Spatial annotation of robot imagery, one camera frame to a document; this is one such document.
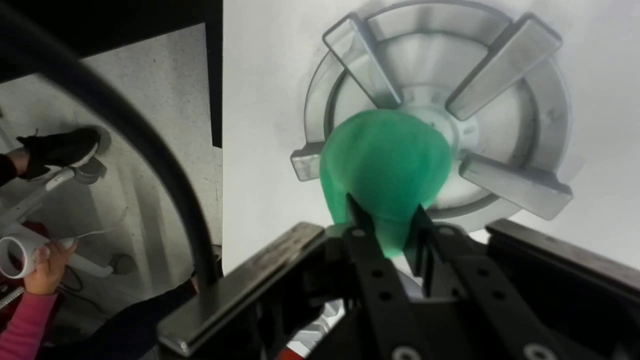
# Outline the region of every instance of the black shoe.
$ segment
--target black shoe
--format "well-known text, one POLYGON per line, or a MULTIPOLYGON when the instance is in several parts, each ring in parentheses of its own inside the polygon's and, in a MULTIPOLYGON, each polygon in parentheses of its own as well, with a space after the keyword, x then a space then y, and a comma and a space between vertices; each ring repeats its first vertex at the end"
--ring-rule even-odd
POLYGON ((79 127, 67 133, 18 138, 29 150, 29 166, 21 177, 38 177, 50 167, 81 167, 99 150, 101 132, 79 127))

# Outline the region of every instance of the pink sleeve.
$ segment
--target pink sleeve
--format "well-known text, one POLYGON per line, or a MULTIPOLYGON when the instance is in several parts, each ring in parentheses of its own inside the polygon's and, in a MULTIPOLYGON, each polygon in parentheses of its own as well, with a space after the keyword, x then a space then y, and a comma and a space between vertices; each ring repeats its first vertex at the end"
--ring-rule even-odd
POLYGON ((0 333, 3 360, 37 357, 49 315, 57 304, 57 296, 25 293, 21 305, 7 329, 0 333))

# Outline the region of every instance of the person's hand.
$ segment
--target person's hand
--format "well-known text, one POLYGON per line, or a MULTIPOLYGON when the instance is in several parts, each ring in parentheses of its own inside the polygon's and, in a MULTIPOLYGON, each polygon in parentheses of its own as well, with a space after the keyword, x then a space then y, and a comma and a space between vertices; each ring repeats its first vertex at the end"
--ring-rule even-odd
POLYGON ((34 272, 25 277, 25 290, 46 296, 59 290, 65 275, 65 265, 76 245, 65 248, 61 241, 49 241, 34 253, 34 272))

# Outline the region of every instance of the green cloth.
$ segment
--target green cloth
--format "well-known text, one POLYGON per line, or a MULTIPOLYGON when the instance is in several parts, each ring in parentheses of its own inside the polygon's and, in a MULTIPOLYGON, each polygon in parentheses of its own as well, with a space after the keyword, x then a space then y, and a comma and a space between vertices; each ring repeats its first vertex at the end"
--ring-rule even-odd
POLYGON ((444 186, 453 150, 431 123, 394 110, 362 111, 334 127, 321 181, 336 223, 350 222, 347 194, 374 217, 388 257, 403 253, 410 219, 444 186))

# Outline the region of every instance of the green fabric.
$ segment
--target green fabric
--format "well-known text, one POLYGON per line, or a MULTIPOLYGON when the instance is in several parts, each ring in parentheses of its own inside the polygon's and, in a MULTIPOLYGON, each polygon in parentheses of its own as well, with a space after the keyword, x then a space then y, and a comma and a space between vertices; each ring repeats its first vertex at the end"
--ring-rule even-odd
POLYGON ((336 223, 348 222, 347 194, 374 217, 380 248, 403 253, 410 219, 444 186, 453 150, 431 123, 394 110, 362 111, 334 127, 323 150, 321 181, 336 223))

